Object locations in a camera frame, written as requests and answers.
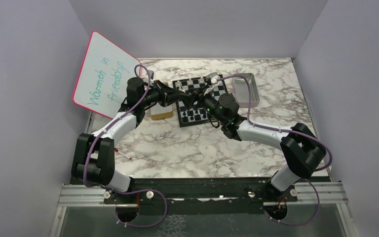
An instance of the marble surface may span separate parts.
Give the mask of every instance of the marble surface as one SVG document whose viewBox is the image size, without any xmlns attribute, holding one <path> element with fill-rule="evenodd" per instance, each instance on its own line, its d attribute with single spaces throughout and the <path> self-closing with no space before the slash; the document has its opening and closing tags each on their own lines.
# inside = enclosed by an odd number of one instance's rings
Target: marble surface
<svg viewBox="0 0 379 237">
<path fill-rule="evenodd" d="M 223 76 L 253 73 L 259 89 L 260 103 L 251 111 L 254 121 L 292 126 L 302 122 L 312 129 L 303 94 L 291 59 L 145 59 L 141 60 L 154 79 L 172 81 L 200 77 L 218 72 Z M 232 93 L 230 79 L 226 81 Z M 174 116 L 144 121 L 117 144 L 132 159 L 116 154 L 115 169 L 136 178 L 252 177 L 271 176 L 286 161 L 276 148 L 255 142 L 230 140 L 210 123 L 179 127 Z M 246 115 L 247 109 L 239 113 Z M 95 115 L 92 131 L 110 120 Z M 315 172 L 326 176 L 327 171 Z"/>
</svg>

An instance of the white wall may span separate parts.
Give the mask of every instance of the white wall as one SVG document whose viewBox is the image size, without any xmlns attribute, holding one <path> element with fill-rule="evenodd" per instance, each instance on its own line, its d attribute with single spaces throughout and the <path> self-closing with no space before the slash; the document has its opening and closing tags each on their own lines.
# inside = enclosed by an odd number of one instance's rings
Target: white wall
<svg viewBox="0 0 379 237">
<path fill-rule="evenodd" d="M 326 0 L 70 0 L 137 57 L 295 57 Z"/>
<path fill-rule="evenodd" d="M 87 35 L 66 0 L 0 1 L 0 237 L 48 236 L 87 112 Z"/>
<path fill-rule="evenodd" d="M 379 236 L 379 0 L 328 0 L 295 60 L 360 236 Z"/>
</svg>

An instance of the purple cable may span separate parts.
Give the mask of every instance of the purple cable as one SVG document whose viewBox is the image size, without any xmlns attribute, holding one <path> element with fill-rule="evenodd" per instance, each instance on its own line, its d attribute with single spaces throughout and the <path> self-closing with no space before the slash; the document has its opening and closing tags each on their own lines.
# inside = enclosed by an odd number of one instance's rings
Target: purple cable
<svg viewBox="0 0 379 237">
<path fill-rule="evenodd" d="M 137 101 L 137 103 L 131 107 L 127 112 L 125 112 L 123 115 L 121 115 L 119 118 L 116 118 L 114 119 L 107 127 L 105 130 L 109 130 L 112 126 L 114 126 L 118 121 L 120 121 L 122 118 L 124 118 L 127 114 L 129 114 L 131 111 L 133 111 L 139 104 L 141 101 L 143 101 L 143 99 L 145 98 L 145 96 L 147 95 L 149 89 L 150 89 L 150 84 L 151 84 L 151 77 L 150 77 L 150 73 L 149 73 L 149 70 L 143 66 L 142 64 L 138 64 L 134 67 L 134 74 L 136 74 L 136 76 L 138 77 L 139 75 L 137 74 L 136 72 L 136 69 L 138 67 L 142 67 L 144 70 L 146 70 L 146 73 L 148 74 L 148 78 L 149 78 L 149 82 L 148 82 L 148 87 L 146 88 L 145 90 L 145 93 L 143 94 L 143 96 L 140 98 L 139 101 Z M 92 142 L 91 144 L 91 147 L 89 148 L 89 151 L 88 151 L 88 156 L 86 157 L 86 161 L 85 161 L 85 167 L 84 167 L 84 172 L 83 172 L 83 184 L 87 187 L 93 187 L 95 185 L 90 185 L 86 178 L 87 178 L 87 173 L 88 173 L 88 166 L 89 166 L 89 161 L 91 160 L 91 154 L 92 152 L 94 151 L 94 147 L 98 141 L 98 139 L 104 134 L 104 131 L 100 132 L 94 139 L 94 141 Z"/>
<path fill-rule="evenodd" d="M 120 221 L 120 219 L 118 217 L 117 210 L 116 210 L 115 211 L 115 217 L 117 218 L 117 221 L 120 222 L 120 223 L 122 223 L 122 224 L 124 224 L 124 225 L 126 225 L 126 226 L 132 226 L 132 227 L 137 227 L 137 228 L 150 228 L 150 227 L 153 227 L 153 226 L 159 224 L 160 222 L 162 222 L 165 219 L 166 213 L 168 211 L 168 203 L 166 202 L 165 196 L 161 192 L 159 192 L 158 190 L 154 190 L 154 189 L 142 189 L 142 190 L 137 190 L 137 191 L 132 191 L 132 192 L 119 192 L 119 191 L 113 190 L 113 192 L 118 193 L 118 194 L 122 194 L 122 195 L 137 194 L 137 193 L 148 192 L 148 191 L 152 191 L 152 192 L 155 192 L 155 193 L 159 194 L 162 197 L 162 199 L 163 199 L 163 203 L 165 204 L 165 211 L 163 212 L 163 215 L 160 218 L 160 220 L 158 220 L 157 222 L 155 222 L 153 224 L 145 225 L 145 226 L 129 224 L 128 222 L 126 224 L 126 223 Z"/>
<path fill-rule="evenodd" d="M 308 181 L 307 179 L 300 179 L 299 181 L 306 181 L 308 182 L 311 187 L 314 189 L 314 192 L 316 193 L 316 198 L 317 198 L 317 210 L 316 212 L 314 213 L 314 215 L 308 220 L 308 221 L 305 221 L 305 222 L 300 222 L 300 223 L 290 223 L 290 222 L 285 222 L 285 221 L 278 221 L 274 218 L 272 218 L 268 212 L 265 212 L 265 214 L 269 217 L 270 220 L 272 220 L 273 222 L 276 222 L 278 224 L 282 224 L 282 225 L 285 225 L 285 226 L 303 226 L 303 225 L 307 225 L 308 223 L 314 221 L 314 219 L 316 219 L 317 217 L 317 214 L 319 213 L 320 211 L 320 197 L 319 197 L 319 193 L 316 189 L 316 187 L 310 182 Z"/>
<path fill-rule="evenodd" d="M 245 76 L 243 76 L 243 75 L 235 74 L 235 75 L 227 76 L 227 77 L 224 77 L 224 78 L 220 78 L 219 81 L 220 80 L 226 80 L 226 79 L 229 79 L 229 78 L 243 78 L 245 80 L 247 86 L 248 86 L 248 93 L 249 93 L 249 104 L 248 104 L 248 115 L 247 115 L 248 122 L 251 125 L 254 125 L 255 127 L 259 127 L 259 128 L 263 128 L 263 129 L 279 132 L 280 130 L 278 128 L 268 127 L 268 126 L 265 126 L 265 125 L 256 124 L 256 123 L 253 123 L 251 121 L 250 115 L 251 115 L 251 106 L 252 106 L 252 91 L 251 91 L 251 87 L 250 87 L 250 84 L 248 82 L 248 79 Z M 332 164 L 332 160 L 333 160 L 332 151 L 329 149 L 329 147 L 326 144 L 324 144 L 319 139 L 317 139 L 315 137 L 312 137 L 310 135 L 304 134 L 302 132 L 293 131 L 293 130 L 289 130 L 289 129 L 281 129 L 281 132 L 295 133 L 297 135 L 300 135 L 300 136 L 303 136 L 303 137 L 308 138 L 310 140 L 313 140 L 313 141 L 319 143 L 320 145 L 322 145 L 328 151 L 329 162 L 325 166 L 323 166 L 321 168 L 318 168 L 315 171 L 324 170 L 324 169 L 326 169 L 327 167 L 329 167 Z"/>
</svg>

